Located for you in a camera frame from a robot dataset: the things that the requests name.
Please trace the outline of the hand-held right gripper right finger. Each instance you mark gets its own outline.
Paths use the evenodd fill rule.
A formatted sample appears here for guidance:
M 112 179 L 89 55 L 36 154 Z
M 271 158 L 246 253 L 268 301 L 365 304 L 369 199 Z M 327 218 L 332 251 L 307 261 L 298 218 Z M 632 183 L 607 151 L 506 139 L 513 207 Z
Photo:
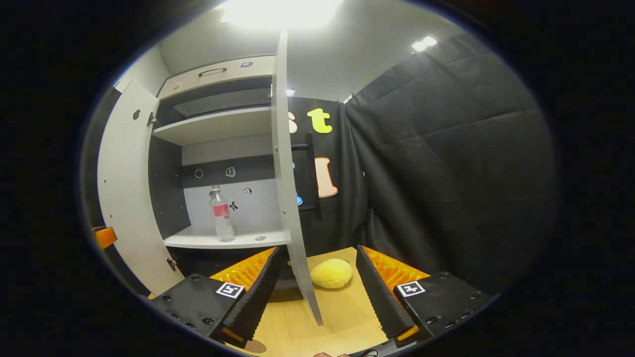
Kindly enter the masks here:
M 427 274 L 363 245 L 356 268 L 381 330 L 399 348 L 449 332 L 494 300 L 451 273 Z

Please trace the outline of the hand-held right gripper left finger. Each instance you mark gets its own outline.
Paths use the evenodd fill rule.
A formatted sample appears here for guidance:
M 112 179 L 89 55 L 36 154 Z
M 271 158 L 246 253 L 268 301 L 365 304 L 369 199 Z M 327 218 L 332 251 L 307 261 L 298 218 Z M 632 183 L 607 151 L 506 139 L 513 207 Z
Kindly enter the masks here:
M 244 348 L 254 338 L 283 267 L 276 246 L 205 276 L 193 273 L 150 303 L 206 338 Z

